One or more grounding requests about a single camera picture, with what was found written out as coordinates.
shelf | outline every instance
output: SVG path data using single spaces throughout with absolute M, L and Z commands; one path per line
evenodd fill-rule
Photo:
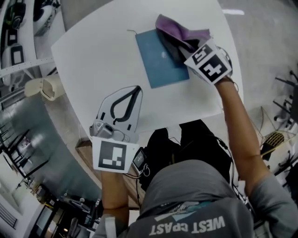
M 65 27 L 60 7 L 50 29 L 43 36 L 34 37 L 37 59 L 52 57 L 51 47 L 64 33 Z M 46 77 L 54 68 L 56 68 L 55 63 L 41 65 L 42 76 Z
M 9 4 L 10 0 L 5 0 L 5 2 L 2 5 L 2 8 L 0 10 L 0 39 L 1 39 L 1 35 L 2 35 L 2 27 L 4 24 L 4 18 L 5 18 L 5 13 L 7 10 L 7 6 Z
M 36 60 L 33 33 L 34 0 L 25 0 L 24 3 L 26 4 L 26 13 L 22 26 L 18 30 L 18 42 L 23 46 L 25 62 L 29 62 Z

